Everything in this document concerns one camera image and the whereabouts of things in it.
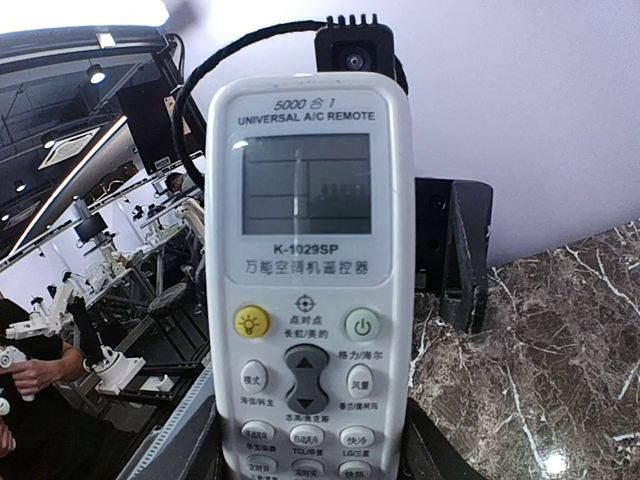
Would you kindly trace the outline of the white universal remote control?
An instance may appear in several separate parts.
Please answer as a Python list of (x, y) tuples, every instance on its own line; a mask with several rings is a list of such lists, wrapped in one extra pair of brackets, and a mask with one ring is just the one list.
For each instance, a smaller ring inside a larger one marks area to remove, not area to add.
[(206, 287), (232, 479), (393, 479), (412, 346), (408, 100), (375, 73), (213, 97)]

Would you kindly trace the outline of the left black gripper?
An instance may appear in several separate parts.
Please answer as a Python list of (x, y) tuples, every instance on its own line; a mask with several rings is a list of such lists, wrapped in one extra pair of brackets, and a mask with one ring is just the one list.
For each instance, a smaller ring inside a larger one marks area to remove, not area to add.
[(440, 296), (440, 316), (479, 333), (489, 297), (493, 188), (480, 181), (417, 178), (415, 290)]

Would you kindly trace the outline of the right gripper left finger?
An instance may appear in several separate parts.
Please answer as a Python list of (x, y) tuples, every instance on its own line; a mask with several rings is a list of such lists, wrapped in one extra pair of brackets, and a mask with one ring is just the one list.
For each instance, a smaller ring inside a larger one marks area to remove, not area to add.
[(119, 478), (224, 479), (225, 462), (215, 400), (205, 400), (147, 466), (137, 473), (123, 471)]

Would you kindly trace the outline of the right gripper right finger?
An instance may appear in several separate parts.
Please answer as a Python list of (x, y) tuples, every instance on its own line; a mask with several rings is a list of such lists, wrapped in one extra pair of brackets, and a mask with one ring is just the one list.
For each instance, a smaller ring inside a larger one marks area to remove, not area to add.
[(407, 399), (398, 480), (486, 480), (455, 450), (419, 404)]

